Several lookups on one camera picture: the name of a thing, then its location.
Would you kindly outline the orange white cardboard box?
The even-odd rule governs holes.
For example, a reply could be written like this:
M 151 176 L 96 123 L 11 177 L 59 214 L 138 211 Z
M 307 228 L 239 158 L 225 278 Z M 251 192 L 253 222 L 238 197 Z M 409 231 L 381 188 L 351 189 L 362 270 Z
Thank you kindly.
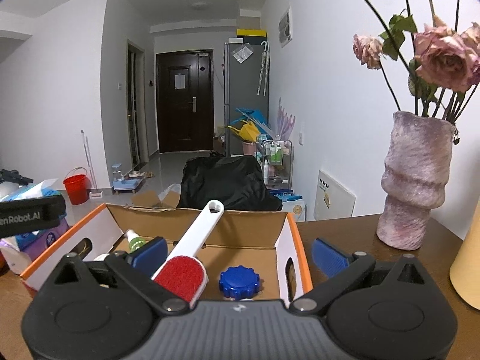
M 35 294 L 59 260 L 87 242 L 92 250 L 86 260 L 114 250 L 127 250 L 124 233 L 132 229 L 145 239 L 162 236 L 168 244 L 180 240 L 199 212 L 192 209 L 147 209 L 102 204 L 72 226 L 20 275 Z M 289 304 L 313 288 L 304 245 L 291 213 L 225 211 L 198 258 L 208 272 L 202 293 L 207 300 L 221 300 L 221 272 L 229 267 L 252 268 L 260 277 L 256 300 L 281 299 Z

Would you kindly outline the textured pink ceramic vase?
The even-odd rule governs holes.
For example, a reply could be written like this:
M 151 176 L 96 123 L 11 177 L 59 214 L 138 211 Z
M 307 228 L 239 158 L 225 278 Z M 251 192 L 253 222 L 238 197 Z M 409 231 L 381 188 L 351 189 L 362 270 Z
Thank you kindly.
M 445 202 L 455 127 L 407 111 L 393 115 L 381 179 L 385 205 L 377 237 L 398 250 L 422 246 L 431 211 Z

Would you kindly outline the red bucket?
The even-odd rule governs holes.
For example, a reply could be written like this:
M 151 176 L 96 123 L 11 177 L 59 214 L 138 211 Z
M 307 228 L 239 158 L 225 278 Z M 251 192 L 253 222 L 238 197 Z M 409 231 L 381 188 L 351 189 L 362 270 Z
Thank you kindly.
M 75 167 L 66 174 L 63 184 L 72 205 L 78 206 L 89 200 L 89 178 L 83 166 Z

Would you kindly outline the black bag on chair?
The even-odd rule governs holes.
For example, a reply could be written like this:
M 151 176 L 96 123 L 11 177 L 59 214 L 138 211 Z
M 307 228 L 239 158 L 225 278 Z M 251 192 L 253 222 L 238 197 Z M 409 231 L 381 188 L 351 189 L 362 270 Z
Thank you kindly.
M 255 157 L 211 154 L 188 160 L 183 169 L 179 208 L 202 209 L 210 200 L 232 211 L 280 211 L 282 202 L 265 186 Z

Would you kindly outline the blue ridged jar lid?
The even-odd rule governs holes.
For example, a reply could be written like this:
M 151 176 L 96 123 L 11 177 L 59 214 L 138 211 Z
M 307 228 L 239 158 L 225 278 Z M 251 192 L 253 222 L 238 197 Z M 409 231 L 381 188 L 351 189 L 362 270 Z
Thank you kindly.
M 252 298 L 260 291 L 260 275 L 251 267 L 229 267 L 220 273 L 219 290 L 236 301 Z

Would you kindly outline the green white bottle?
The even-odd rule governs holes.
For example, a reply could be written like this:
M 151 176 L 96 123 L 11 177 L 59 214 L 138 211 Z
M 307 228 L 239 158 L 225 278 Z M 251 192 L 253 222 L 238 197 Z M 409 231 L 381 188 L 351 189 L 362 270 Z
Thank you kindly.
M 143 237 L 139 236 L 134 230 L 129 229 L 125 233 L 125 237 L 128 242 L 128 247 L 130 252 L 134 252 L 142 248 L 146 243 Z

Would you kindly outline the white electrical panel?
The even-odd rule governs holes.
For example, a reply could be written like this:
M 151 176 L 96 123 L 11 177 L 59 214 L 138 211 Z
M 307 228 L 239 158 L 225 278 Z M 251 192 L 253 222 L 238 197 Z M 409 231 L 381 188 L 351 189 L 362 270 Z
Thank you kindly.
M 289 7 L 278 23 L 278 40 L 281 47 L 285 47 L 293 39 L 292 34 L 292 11 Z

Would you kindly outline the dark entrance door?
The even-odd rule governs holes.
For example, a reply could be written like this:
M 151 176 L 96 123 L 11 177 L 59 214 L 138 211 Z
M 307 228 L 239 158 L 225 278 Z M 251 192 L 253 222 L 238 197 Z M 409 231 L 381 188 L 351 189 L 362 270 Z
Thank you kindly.
M 212 149 L 212 57 L 211 49 L 155 56 L 157 135 L 161 153 Z

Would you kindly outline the white spray bottle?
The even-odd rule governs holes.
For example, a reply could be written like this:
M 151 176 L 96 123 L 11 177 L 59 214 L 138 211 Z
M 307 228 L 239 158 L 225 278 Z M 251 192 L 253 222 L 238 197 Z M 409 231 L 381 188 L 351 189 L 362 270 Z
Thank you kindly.
M 102 262 L 109 256 L 108 253 L 102 253 L 101 255 L 97 256 L 94 261 L 95 262 Z

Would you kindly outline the yellow blue bags pile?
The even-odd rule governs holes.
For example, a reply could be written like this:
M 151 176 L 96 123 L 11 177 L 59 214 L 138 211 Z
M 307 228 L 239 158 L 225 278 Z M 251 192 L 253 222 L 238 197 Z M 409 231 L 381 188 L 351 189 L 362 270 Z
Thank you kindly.
M 267 136 L 267 139 L 275 138 L 275 133 L 268 126 L 264 115 L 257 109 L 237 108 L 241 117 L 234 120 L 227 126 L 236 137 L 246 143 L 255 143 L 261 135 Z

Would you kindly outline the blue tissue pack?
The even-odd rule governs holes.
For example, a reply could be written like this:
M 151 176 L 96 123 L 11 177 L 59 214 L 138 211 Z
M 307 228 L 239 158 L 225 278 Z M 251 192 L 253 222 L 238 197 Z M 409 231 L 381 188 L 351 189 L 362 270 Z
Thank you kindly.
M 1 187 L 1 201 L 9 202 L 22 199 L 60 195 L 61 192 L 53 188 L 56 181 L 56 179 L 49 179 L 24 186 L 20 186 L 15 183 L 8 183 L 7 187 Z

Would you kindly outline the red white lint brush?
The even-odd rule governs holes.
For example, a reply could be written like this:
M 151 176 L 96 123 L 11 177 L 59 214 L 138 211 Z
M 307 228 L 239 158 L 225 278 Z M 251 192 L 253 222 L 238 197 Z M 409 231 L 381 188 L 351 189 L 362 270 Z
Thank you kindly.
M 151 279 L 192 308 L 208 283 L 208 273 L 197 259 L 197 253 L 224 213 L 224 205 L 210 200 L 186 230 L 163 265 Z

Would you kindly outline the yellow box on refrigerator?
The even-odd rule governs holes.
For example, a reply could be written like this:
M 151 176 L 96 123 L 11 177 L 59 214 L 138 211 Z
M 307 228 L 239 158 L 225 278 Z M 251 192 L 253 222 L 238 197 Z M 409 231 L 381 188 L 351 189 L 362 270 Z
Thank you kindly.
M 267 38 L 267 32 L 261 29 L 247 29 L 247 28 L 238 28 L 236 31 L 238 38 L 241 37 L 256 37 L 256 38 Z

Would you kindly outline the pet water feeder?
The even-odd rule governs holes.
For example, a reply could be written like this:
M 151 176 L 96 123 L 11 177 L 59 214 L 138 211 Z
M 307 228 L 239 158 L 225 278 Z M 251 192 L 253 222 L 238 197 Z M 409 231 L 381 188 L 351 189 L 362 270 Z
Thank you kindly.
M 123 174 L 121 163 L 112 165 L 112 192 L 114 194 L 135 194 L 144 180 L 145 174 L 142 172 L 131 171 L 130 173 Z

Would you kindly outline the metal trolley with bottles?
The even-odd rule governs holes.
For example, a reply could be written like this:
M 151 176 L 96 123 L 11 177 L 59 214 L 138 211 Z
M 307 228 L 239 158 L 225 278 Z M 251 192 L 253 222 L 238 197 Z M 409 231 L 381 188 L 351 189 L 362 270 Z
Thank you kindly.
M 293 144 L 289 140 L 259 137 L 256 142 L 256 159 L 268 189 L 291 189 L 293 153 Z

